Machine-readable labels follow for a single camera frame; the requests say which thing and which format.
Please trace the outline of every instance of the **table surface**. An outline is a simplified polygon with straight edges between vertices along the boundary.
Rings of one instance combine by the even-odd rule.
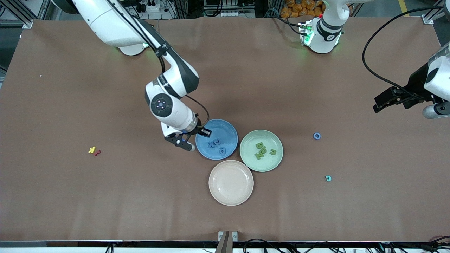
[[[372,110],[388,85],[363,67],[361,51],[387,20],[350,18],[340,44],[324,55],[268,18],[160,22],[160,33],[198,71],[191,95],[212,118],[232,123],[240,140],[266,129],[283,143],[281,164],[253,172],[251,197],[235,207],[208,190],[218,161],[164,141],[144,99],[144,86],[161,71],[153,52],[125,56],[84,22],[36,21],[23,31],[0,90],[0,239],[214,240],[219,230],[237,230],[239,239],[428,241],[448,234],[448,119],[425,119],[425,104]],[[367,61],[404,85],[437,49],[432,26],[400,18],[374,39]],[[88,154],[92,146],[98,157]],[[238,152],[229,159],[241,160]]]

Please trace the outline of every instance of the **blue plate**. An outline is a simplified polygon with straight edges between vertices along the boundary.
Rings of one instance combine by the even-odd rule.
[[[205,128],[212,131],[211,136],[195,136],[195,145],[204,157],[222,160],[229,157],[238,146],[238,133],[233,125],[223,119],[212,119]]]

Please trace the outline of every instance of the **green plate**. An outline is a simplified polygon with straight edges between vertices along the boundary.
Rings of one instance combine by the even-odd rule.
[[[263,143],[266,153],[263,148],[259,149],[257,144]],[[276,150],[276,154],[270,154],[271,150]],[[283,159],[283,145],[280,139],[267,130],[255,130],[249,132],[241,141],[239,148],[242,161],[250,169],[257,172],[268,172],[275,169]]]

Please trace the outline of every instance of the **plate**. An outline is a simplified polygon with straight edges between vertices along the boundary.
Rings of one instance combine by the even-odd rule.
[[[266,149],[264,154],[260,153],[257,144],[262,143]],[[257,172],[268,172],[275,169],[283,159],[283,145],[280,139],[270,131],[255,130],[249,132],[241,141],[239,148],[242,161],[250,169]]]
[[[241,162],[223,161],[209,175],[209,191],[223,205],[240,205],[252,195],[252,172]]]
[[[211,160],[222,160],[229,157],[238,147],[238,133],[233,125],[223,119],[212,119],[205,128],[211,130],[209,137],[199,134],[195,136],[195,145],[204,157]]]

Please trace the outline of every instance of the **brown tablecloth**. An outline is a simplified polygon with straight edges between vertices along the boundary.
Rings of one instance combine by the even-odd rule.
[[[161,34],[198,71],[191,95],[211,117],[232,123],[240,140],[267,129],[283,143],[281,164],[253,172],[253,194],[235,207],[209,192],[218,161],[164,141],[144,100],[144,86],[161,71],[151,50],[125,56],[84,22],[36,21],[23,31],[0,90],[0,239],[449,234],[449,120],[425,119],[425,104],[372,110],[388,85],[364,69],[361,51],[387,20],[349,19],[340,45],[324,55],[272,19],[161,21]],[[400,18],[374,39],[367,61],[405,85],[438,48],[431,26]],[[98,157],[88,154],[92,146]],[[230,159],[240,160],[239,152]]]

